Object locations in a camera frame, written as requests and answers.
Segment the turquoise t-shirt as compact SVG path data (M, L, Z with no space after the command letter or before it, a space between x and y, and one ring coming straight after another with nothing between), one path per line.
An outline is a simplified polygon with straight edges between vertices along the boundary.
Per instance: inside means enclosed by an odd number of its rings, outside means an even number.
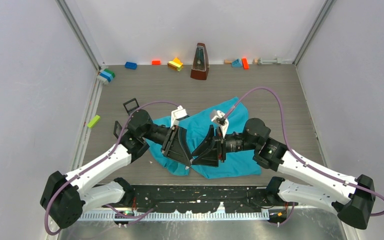
M217 125L211 121L211 113L214 110L227 113L238 100L238 97L234 97L180 121L179 126L187 130L186 140L190 151L194 151L205 140L210 126L217 128ZM261 167L253 160L255 145L244 143L242 140L244 126L248 119L249 112L242 103L228 116L229 126L225 135L226 158L224 162L219 162L218 167L192 165L187 169L185 165L163 156L161 145L151 140L147 140L149 152L163 168L175 176L187 176L192 171L206 179L260 175Z

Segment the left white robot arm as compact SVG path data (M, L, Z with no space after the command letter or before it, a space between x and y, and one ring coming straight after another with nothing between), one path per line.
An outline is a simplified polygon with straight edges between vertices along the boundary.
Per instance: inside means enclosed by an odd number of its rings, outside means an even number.
M118 177L104 185L98 183L139 159L149 148L147 141L167 147L168 140L179 131L179 122L187 117L187 111L178 106L171 112L170 126L166 127L153 123L146 110L135 110L109 150L76 170L66 174L56 171L49 176L40 200L45 218L66 229L95 208L108 204L130 206L135 190L126 180Z

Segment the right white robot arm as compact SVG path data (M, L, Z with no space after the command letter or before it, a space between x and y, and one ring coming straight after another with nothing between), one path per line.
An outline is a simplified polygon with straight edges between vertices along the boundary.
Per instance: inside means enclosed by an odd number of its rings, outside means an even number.
M273 177L265 198L271 205L295 202L331 212L345 224L365 230L376 200L371 177L333 171L311 161L270 137L270 128L259 118L246 121L241 133L223 134L221 127L210 126L205 139L192 152L192 165L217 167L228 153L253 151L253 160L264 168L298 178L300 185Z

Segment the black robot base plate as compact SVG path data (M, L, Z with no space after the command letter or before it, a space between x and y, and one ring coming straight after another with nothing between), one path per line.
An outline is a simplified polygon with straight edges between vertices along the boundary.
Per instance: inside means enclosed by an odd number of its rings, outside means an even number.
M273 186L228 185L127 185L120 202L112 208L128 208L127 214L141 213L213 214L219 207L225 213L253 214L261 210L278 208L268 220L280 224L288 218L288 211L298 203L287 202L275 194Z

